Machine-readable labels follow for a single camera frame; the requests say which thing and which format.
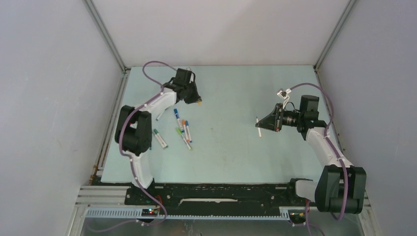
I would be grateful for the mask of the yellow pen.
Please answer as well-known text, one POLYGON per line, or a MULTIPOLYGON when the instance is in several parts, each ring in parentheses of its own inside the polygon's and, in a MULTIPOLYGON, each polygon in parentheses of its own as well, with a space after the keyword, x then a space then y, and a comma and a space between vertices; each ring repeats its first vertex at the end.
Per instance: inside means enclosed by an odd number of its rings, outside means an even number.
POLYGON ((261 129, 259 127, 257 127, 257 130, 258 130, 258 135, 261 138, 262 137, 261 129))

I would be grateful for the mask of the large blue marker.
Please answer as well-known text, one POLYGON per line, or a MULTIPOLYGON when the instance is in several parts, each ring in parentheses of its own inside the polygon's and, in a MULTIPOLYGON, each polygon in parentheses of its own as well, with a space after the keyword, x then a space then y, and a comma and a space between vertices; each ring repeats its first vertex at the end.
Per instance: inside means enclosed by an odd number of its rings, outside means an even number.
POLYGON ((181 133, 184 133, 184 128, 183 128, 183 124, 182 124, 182 120, 180 119, 179 113, 177 109, 174 109, 174 114, 176 116, 177 122, 179 124, 179 128, 181 133))

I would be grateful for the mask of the light green pen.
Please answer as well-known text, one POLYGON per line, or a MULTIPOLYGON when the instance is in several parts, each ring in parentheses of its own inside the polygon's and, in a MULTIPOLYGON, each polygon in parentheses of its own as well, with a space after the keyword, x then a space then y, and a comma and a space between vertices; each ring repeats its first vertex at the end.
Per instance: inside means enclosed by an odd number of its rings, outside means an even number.
POLYGON ((190 144, 188 143, 188 141, 186 140, 186 138, 184 137, 184 135, 182 134, 181 130, 179 128, 176 128, 177 133, 180 135, 180 137, 182 138, 182 140, 184 141, 185 145, 187 146, 187 148, 189 150, 192 150, 192 147, 190 146, 190 144))

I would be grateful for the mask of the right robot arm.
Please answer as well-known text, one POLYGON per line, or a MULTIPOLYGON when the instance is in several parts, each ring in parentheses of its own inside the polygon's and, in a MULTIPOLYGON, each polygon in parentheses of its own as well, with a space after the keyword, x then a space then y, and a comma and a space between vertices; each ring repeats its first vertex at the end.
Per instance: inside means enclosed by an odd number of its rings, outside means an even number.
POLYGON ((303 95, 299 109, 293 111, 277 103, 255 126, 274 132, 283 126, 295 127, 323 167, 317 182, 291 179, 292 188, 286 192, 288 203, 298 206, 306 199, 321 212, 359 214, 364 205, 366 171, 354 166, 330 140, 327 123, 319 119, 318 106, 319 98, 312 95, 303 95))

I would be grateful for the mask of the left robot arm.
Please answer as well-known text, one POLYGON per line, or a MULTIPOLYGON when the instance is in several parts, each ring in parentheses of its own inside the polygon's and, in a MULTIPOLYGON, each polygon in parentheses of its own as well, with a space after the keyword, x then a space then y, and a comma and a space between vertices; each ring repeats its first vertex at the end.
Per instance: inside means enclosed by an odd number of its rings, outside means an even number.
POLYGON ((159 85, 158 93, 145 103, 135 107, 122 106, 115 131, 119 151, 130 162, 132 183, 140 187, 136 198, 144 205, 155 200, 155 191, 149 188, 153 176, 147 154, 153 137, 152 116, 163 113, 180 101, 186 104, 202 101, 198 94, 196 75, 191 70, 179 68, 170 81, 159 85))

